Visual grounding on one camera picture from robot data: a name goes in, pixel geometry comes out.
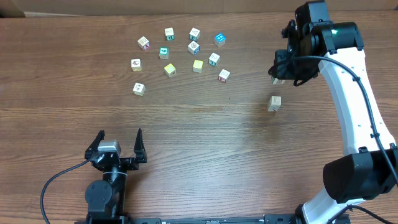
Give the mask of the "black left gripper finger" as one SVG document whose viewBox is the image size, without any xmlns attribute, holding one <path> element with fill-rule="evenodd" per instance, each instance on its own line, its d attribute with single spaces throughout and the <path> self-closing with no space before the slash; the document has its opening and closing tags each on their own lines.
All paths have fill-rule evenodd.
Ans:
<svg viewBox="0 0 398 224">
<path fill-rule="evenodd" d="M 134 145 L 134 153 L 136 155 L 137 163 L 146 163 L 147 162 L 147 153 L 144 147 L 143 137 L 142 137 L 142 129 L 139 128 L 136 136 L 136 141 Z"/>
<path fill-rule="evenodd" d="M 105 137 L 105 131 L 100 130 L 97 136 L 95 137 L 95 140 L 89 145 L 89 147 L 85 151 L 85 159 L 90 159 L 95 152 L 98 152 L 98 146 L 100 142 L 104 139 L 104 137 Z"/>
</svg>

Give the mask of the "plain wooden block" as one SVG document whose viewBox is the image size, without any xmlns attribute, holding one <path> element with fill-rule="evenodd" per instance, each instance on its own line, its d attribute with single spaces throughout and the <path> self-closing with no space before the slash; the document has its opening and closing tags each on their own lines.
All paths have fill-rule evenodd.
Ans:
<svg viewBox="0 0 398 224">
<path fill-rule="evenodd" d="M 272 106 L 278 106 L 280 108 L 282 104 L 282 98 L 280 96 L 271 96 L 268 107 Z"/>
</svg>

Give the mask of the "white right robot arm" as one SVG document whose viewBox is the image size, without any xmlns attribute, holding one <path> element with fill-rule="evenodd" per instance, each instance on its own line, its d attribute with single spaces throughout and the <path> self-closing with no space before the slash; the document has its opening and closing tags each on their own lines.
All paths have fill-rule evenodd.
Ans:
<svg viewBox="0 0 398 224">
<path fill-rule="evenodd" d="M 368 79 L 364 42 L 354 22 L 333 22 L 324 1 L 309 1 L 281 32 L 273 83 L 303 85 L 321 75 L 331 91 L 343 137 L 343 156 L 323 168 L 323 188 L 291 215 L 266 223 L 349 223 L 348 210 L 397 186 L 397 144 L 386 127 Z"/>
</svg>

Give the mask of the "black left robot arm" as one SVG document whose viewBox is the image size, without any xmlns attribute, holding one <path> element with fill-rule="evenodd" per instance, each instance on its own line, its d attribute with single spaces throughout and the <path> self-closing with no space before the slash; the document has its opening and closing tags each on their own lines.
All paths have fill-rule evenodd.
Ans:
<svg viewBox="0 0 398 224">
<path fill-rule="evenodd" d="M 134 157 L 121 157 L 121 147 L 117 140 L 104 140 L 101 130 L 85 151 L 85 159 L 103 173 L 101 180 L 87 186 L 85 200 L 88 204 L 86 223 L 132 223 L 132 218 L 124 211 L 127 173 L 138 170 L 147 162 L 142 131 L 138 130 L 134 144 Z"/>
</svg>

